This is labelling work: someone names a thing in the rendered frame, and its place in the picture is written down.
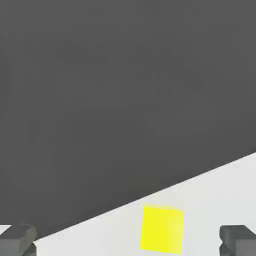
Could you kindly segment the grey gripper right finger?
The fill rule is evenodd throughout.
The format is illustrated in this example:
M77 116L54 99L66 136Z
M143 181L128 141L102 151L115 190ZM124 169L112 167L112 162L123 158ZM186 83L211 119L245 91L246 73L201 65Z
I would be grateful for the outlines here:
M256 234L245 225L223 225L219 256L256 256Z

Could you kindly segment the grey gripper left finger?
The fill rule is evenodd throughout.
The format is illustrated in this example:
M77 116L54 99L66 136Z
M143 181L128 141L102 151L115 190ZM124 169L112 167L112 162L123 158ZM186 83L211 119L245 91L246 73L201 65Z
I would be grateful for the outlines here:
M37 256L36 238L34 225L11 225L0 234L0 256Z

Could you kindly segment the small yellow cube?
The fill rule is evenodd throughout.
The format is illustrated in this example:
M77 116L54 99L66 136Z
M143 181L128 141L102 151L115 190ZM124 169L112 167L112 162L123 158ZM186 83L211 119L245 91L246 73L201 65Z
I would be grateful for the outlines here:
M184 211L176 207L144 205L140 248L180 255L182 253L184 216Z

